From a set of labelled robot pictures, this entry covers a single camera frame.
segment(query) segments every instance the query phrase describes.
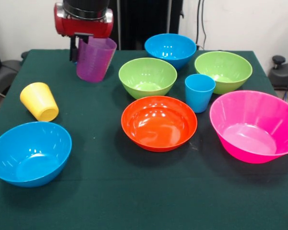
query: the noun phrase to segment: dark green tablecloth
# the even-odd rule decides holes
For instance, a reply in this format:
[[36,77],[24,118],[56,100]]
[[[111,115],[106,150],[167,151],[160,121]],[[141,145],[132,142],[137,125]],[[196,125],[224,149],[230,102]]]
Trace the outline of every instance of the dark green tablecloth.
[[[254,53],[236,53],[253,66],[242,89],[274,93]],[[198,115],[190,142],[168,153],[147,152],[120,127],[133,99],[118,79],[125,62],[146,53],[116,52],[99,84],[80,80],[68,54],[31,51],[0,109],[0,135],[34,121],[19,94],[45,82],[60,108],[53,122],[73,141],[65,169],[48,185],[24,189],[0,180],[0,230],[288,229],[288,155],[262,165],[236,160],[222,148],[209,110]],[[194,72],[192,60],[168,95],[184,101],[184,79]]]

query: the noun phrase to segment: bowl rim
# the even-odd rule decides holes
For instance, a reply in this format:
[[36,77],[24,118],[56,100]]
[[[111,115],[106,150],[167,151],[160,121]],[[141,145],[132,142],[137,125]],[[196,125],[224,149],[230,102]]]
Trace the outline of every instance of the bowl rim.
[[[184,38],[188,39],[188,40],[191,41],[191,43],[194,45],[195,49],[192,51],[192,53],[191,53],[190,55],[188,55],[188,56],[186,56],[186,57],[182,57],[182,58],[158,57],[158,56],[156,56],[156,55],[153,55],[150,51],[148,51],[147,46],[148,46],[148,42],[150,42],[151,39],[156,38],[156,37],[159,37],[159,36],[160,36],[160,37],[161,37],[161,36],[168,36],[169,34],[172,35],[172,36],[184,37]],[[145,41],[144,48],[145,48],[146,52],[149,53],[151,56],[153,56],[153,57],[155,57],[155,58],[158,58],[158,59],[167,60],[167,61],[175,61],[175,60],[183,60],[183,59],[191,58],[191,57],[195,54],[195,52],[196,52],[196,50],[197,50],[196,43],[195,43],[192,39],[190,39],[190,38],[187,37],[187,36],[181,35],[181,34],[173,34],[173,33],[158,34],[158,35],[156,34],[156,35],[154,35],[154,36],[151,36],[150,38],[148,38],[148,39]]]
[[[221,136],[225,141],[227,141],[229,144],[231,144],[231,145],[233,145],[233,146],[235,146],[235,145],[232,144],[230,141],[228,141],[226,138],[224,138],[223,135],[218,131],[218,129],[216,128],[216,126],[215,126],[215,124],[214,124],[214,122],[213,122],[213,120],[211,119],[211,116],[212,116],[212,110],[213,110],[213,108],[214,108],[214,106],[215,106],[215,104],[216,104],[215,102],[221,100],[223,97],[228,97],[228,96],[230,96],[230,95],[232,95],[232,94],[236,94],[236,93],[256,93],[256,94],[261,94],[261,95],[264,95],[264,96],[271,97],[271,98],[273,98],[273,99],[275,99],[275,100],[278,100],[279,102],[281,102],[282,104],[284,104],[285,106],[288,107],[288,103],[285,102],[285,101],[283,101],[282,99],[280,99],[280,98],[278,98],[278,97],[276,97],[276,96],[274,96],[274,95],[271,95],[271,94],[268,94],[268,93],[265,93],[265,92],[261,92],[261,91],[238,90],[238,91],[228,92],[228,93],[225,93],[225,94],[219,96],[219,97],[212,103],[212,105],[211,105],[211,107],[210,107],[210,112],[209,112],[210,122],[211,122],[214,130],[216,131],[216,133],[217,133],[219,136]],[[267,156],[267,157],[283,156],[283,155],[288,154],[288,151],[283,152],[283,153],[278,153],[278,154],[269,154],[269,155],[262,155],[262,154],[259,154],[259,153],[256,153],[256,152],[251,152],[251,151],[246,151],[246,152],[249,152],[249,153],[252,153],[252,154],[255,154],[255,155],[258,155],[258,156]]]
[[[131,106],[133,106],[134,104],[138,103],[139,101],[141,101],[141,100],[147,100],[148,98],[163,98],[163,99],[166,99],[166,100],[173,100],[173,101],[176,101],[176,102],[179,102],[179,103],[183,103],[183,104],[186,105],[186,108],[192,112],[191,114],[194,115],[194,119],[195,119],[195,121],[196,121],[196,125],[195,125],[194,130],[188,135],[188,137],[187,137],[184,141],[181,141],[181,142],[179,142],[179,143],[177,143],[177,144],[175,144],[175,145],[172,145],[172,146],[156,147],[156,146],[144,145],[144,144],[140,143],[139,141],[135,140],[135,139],[133,138],[133,136],[129,135],[129,133],[126,132],[126,130],[125,130],[125,128],[124,128],[124,125],[123,125],[123,117],[124,117],[126,111],[127,111]],[[138,99],[138,100],[135,100],[134,102],[130,103],[130,104],[124,109],[124,111],[123,111],[123,113],[122,113],[122,115],[121,115],[120,124],[121,124],[121,127],[122,127],[124,133],[129,137],[130,140],[132,140],[132,141],[135,142],[136,144],[138,144],[138,145],[140,145],[140,146],[145,146],[145,147],[148,147],[148,148],[151,148],[151,149],[156,149],[156,150],[157,150],[157,149],[158,149],[158,150],[161,149],[161,150],[164,150],[164,149],[168,149],[168,148],[173,148],[173,149],[175,149],[175,148],[183,145],[184,143],[186,143],[188,140],[190,140],[190,138],[195,134],[195,132],[196,132],[196,130],[197,130],[198,120],[197,120],[197,117],[196,117],[195,112],[194,112],[186,103],[184,103],[184,102],[181,101],[181,100],[178,100],[178,99],[173,98],[173,97],[168,97],[168,96],[147,96],[147,97],[143,97],[143,98],[140,98],[140,99]]]
[[230,54],[230,55],[236,56],[236,57],[244,60],[244,61],[247,63],[247,65],[248,65],[249,67],[251,67],[251,72],[250,72],[250,74],[247,75],[247,76],[246,76],[245,78],[243,78],[242,80],[226,82],[226,81],[220,81],[220,80],[215,80],[215,79],[214,79],[216,82],[219,82],[219,83],[227,83],[227,84],[240,83],[240,82],[246,81],[246,80],[253,74],[253,66],[250,64],[250,62],[249,62],[247,59],[245,59],[244,57],[242,57],[242,56],[240,56],[240,55],[238,55],[238,54],[235,54],[235,53],[232,53],[232,52],[228,52],[228,51],[208,51],[208,52],[205,52],[205,53],[199,55],[199,56],[195,59],[195,61],[194,61],[194,67],[195,67],[195,70],[196,70],[197,73],[200,73],[200,72],[197,70],[197,68],[196,68],[197,60],[198,60],[200,57],[205,56],[205,55],[209,55],[209,54],[211,54],[211,53],[219,53],[219,54],[220,54],[220,53],[226,53],[226,54]]
[[63,126],[60,126],[56,123],[52,123],[52,122],[47,122],[47,121],[33,121],[33,122],[28,122],[28,123],[24,123],[24,124],[21,124],[21,125],[18,125],[18,126],[15,126],[13,128],[10,128],[9,130],[7,130],[6,132],[4,132],[1,136],[0,136],[0,140],[1,138],[3,138],[5,135],[7,135],[8,133],[12,132],[13,130],[17,129],[17,128],[20,128],[20,127],[23,127],[23,126],[27,126],[27,125],[35,125],[37,123],[46,123],[46,124],[52,124],[53,126],[56,126],[60,129],[62,129],[63,131],[65,131],[65,133],[67,134],[68,136],[68,141],[69,141],[69,144],[70,144],[70,147],[68,149],[68,154],[66,154],[64,160],[62,161],[62,163],[57,167],[55,168],[54,170],[52,170],[51,172],[47,173],[46,175],[43,175],[43,176],[40,176],[40,177],[37,177],[37,178],[34,178],[32,180],[27,180],[27,181],[17,181],[17,180],[10,180],[10,179],[5,179],[4,177],[0,176],[0,179],[6,181],[6,182],[11,182],[11,183],[16,183],[16,184],[22,184],[22,183],[27,183],[27,182],[32,182],[32,181],[36,181],[36,180],[39,180],[45,176],[48,176],[50,174],[52,174],[54,171],[56,171],[59,167],[61,167],[66,161],[67,159],[69,158],[69,155],[71,153],[71,150],[72,150],[72,137],[71,135],[69,134],[69,132],[63,127]]
[[[127,65],[127,64],[130,64],[131,62],[134,62],[134,61],[138,61],[138,60],[140,60],[140,59],[146,59],[146,60],[148,60],[148,59],[150,59],[150,60],[157,60],[157,61],[161,61],[161,62],[163,62],[163,63],[166,63],[167,65],[169,65],[169,66],[171,66],[171,68],[172,68],[172,70],[174,70],[175,71],[175,77],[174,77],[174,79],[173,79],[173,81],[171,82],[171,84],[169,84],[169,85],[167,85],[166,87],[163,87],[163,88],[161,88],[161,89],[158,89],[158,90],[138,90],[138,89],[135,89],[135,88],[133,88],[133,87],[130,87],[130,86],[128,86],[128,85],[126,85],[125,83],[124,83],[124,81],[121,79],[121,70],[122,70],[122,68],[125,66],[125,65]],[[164,60],[161,60],[161,59],[158,59],[158,58],[154,58],[154,57],[140,57],[140,58],[136,58],[136,59],[132,59],[132,60],[130,60],[130,61],[127,61],[125,64],[123,64],[122,66],[121,66],[121,68],[120,68],[120,70],[119,70],[119,79],[120,79],[120,81],[121,81],[121,83],[124,85],[124,86],[126,86],[126,87],[128,87],[128,88],[130,88],[130,89],[133,89],[133,90],[136,90],[136,91],[139,91],[139,92],[158,92],[158,91],[161,91],[161,90],[164,90],[164,89],[166,89],[166,88],[168,88],[168,87],[170,87],[170,86],[172,86],[174,83],[175,83],[175,81],[177,80],[177,70],[175,69],[175,67],[173,67],[170,63],[168,63],[167,61],[164,61]]]

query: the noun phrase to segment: cup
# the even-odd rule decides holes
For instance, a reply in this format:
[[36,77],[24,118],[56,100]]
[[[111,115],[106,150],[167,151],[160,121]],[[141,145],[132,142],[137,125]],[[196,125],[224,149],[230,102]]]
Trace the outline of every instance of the cup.
[[102,81],[116,48],[116,43],[110,38],[90,37],[88,43],[79,39],[78,77],[88,82]]
[[59,114],[50,88],[45,83],[27,85],[20,93],[20,101],[38,121],[52,121]]
[[195,113],[202,113],[207,109],[216,82],[204,74],[193,74],[186,78],[186,103]]

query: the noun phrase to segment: bowl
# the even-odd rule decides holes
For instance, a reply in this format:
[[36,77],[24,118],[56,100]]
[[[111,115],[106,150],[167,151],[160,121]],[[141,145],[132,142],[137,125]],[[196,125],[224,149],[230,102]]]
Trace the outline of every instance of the bowl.
[[167,61],[177,70],[186,65],[196,51],[195,42],[179,34],[152,36],[144,46],[150,56]]
[[134,101],[124,110],[121,126],[126,135],[143,149],[166,152],[193,136],[197,119],[193,110],[182,101],[150,96]]
[[156,58],[138,58],[125,63],[119,78],[126,91],[135,99],[165,95],[177,79],[175,68]]
[[71,149],[71,136],[57,124],[16,126],[0,137],[0,178],[20,187],[45,185],[61,172]]
[[288,103],[257,91],[217,98],[210,120],[226,151],[247,163],[265,163],[288,154]]
[[239,88],[252,74],[251,64],[243,57],[224,51],[212,51],[195,60],[198,73],[216,81],[214,93],[225,94]]

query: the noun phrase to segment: purple cup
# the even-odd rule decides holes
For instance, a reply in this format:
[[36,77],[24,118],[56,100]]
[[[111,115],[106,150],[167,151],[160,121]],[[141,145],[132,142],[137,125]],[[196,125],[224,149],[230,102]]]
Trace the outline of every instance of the purple cup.
[[102,81],[116,48],[116,43],[110,38],[90,37],[88,44],[79,39],[78,77],[88,82]]

